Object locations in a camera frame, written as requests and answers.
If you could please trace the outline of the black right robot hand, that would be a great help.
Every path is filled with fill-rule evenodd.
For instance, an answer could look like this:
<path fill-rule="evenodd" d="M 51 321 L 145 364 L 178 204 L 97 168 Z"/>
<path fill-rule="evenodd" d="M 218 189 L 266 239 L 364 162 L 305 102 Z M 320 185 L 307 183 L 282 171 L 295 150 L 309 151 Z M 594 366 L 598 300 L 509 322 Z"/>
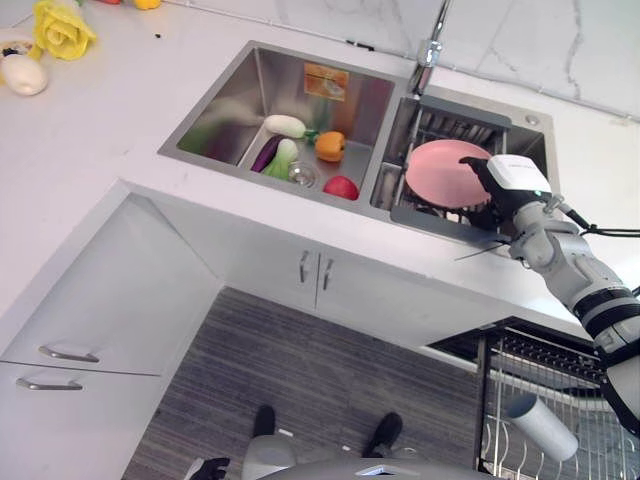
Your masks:
<path fill-rule="evenodd" d="M 517 214 L 527 205 L 545 205 L 552 189 L 536 164 L 526 156 L 499 154 L 488 160 L 466 156 L 458 161 L 467 165 L 489 194 L 490 210 L 499 225 L 511 225 L 511 236 L 523 230 L 516 223 Z"/>

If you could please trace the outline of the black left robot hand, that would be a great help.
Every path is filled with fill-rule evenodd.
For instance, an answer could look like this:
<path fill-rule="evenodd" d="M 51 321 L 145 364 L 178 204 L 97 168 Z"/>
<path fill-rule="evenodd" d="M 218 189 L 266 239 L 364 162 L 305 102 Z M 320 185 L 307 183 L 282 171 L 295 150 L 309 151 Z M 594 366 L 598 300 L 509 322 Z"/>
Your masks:
<path fill-rule="evenodd" d="M 223 480 L 230 464 L 229 457 L 196 458 L 189 467 L 185 480 Z"/>

